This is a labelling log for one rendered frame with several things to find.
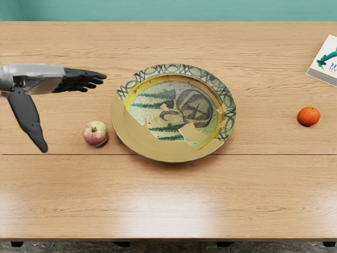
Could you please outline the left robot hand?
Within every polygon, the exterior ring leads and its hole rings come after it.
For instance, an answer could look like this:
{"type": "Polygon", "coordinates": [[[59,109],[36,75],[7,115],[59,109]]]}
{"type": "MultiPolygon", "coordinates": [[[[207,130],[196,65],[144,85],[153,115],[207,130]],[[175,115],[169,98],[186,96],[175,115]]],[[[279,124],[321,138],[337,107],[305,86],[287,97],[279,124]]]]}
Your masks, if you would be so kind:
{"type": "Polygon", "coordinates": [[[21,129],[42,153],[48,151],[32,95],[87,92],[104,83],[105,74],[55,64],[13,63],[0,66],[0,97],[5,97],[21,129]]]}

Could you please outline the patterned round plate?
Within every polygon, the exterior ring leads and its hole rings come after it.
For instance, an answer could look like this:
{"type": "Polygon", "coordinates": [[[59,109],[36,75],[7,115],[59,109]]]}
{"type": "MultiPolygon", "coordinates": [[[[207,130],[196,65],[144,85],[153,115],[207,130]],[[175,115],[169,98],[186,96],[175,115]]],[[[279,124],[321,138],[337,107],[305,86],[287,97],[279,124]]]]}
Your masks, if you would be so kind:
{"type": "Polygon", "coordinates": [[[237,109],[215,75],[186,64],[134,73],[116,91],[111,120],[119,139],[146,158],[170,163],[203,158],[232,134],[237,109]]]}

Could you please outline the red-green apple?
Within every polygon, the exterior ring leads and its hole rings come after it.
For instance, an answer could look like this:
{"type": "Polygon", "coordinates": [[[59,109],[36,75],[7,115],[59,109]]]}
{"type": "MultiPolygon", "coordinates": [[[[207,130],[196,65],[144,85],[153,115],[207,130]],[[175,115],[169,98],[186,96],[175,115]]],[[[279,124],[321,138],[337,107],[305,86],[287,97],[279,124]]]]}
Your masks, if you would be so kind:
{"type": "Polygon", "coordinates": [[[107,126],[101,121],[88,123],[82,131],[83,140],[91,147],[99,147],[108,139],[107,126]]]}

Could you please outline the orange mandarin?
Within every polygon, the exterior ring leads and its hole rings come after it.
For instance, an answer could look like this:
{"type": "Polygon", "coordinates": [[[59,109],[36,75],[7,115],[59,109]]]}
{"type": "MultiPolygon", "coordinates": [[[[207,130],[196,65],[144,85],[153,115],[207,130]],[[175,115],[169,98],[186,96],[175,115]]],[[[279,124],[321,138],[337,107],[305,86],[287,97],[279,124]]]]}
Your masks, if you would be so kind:
{"type": "Polygon", "coordinates": [[[298,112],[298,121],[304,126],[312,126],[319,122],[320,111],[313,106],[306,106],[298,112]]]}

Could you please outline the white paperback book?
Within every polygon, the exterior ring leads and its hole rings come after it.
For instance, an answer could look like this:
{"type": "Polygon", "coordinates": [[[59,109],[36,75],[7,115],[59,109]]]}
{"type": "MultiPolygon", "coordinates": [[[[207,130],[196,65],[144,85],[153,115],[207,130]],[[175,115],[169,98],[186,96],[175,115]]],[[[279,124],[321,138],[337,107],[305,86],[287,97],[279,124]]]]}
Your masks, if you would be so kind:
{"type": "Polygon", "coordinates": [[[337,87],[337,37],[328,35],[314,61],[306,72],[307,76],[337,87]]]}

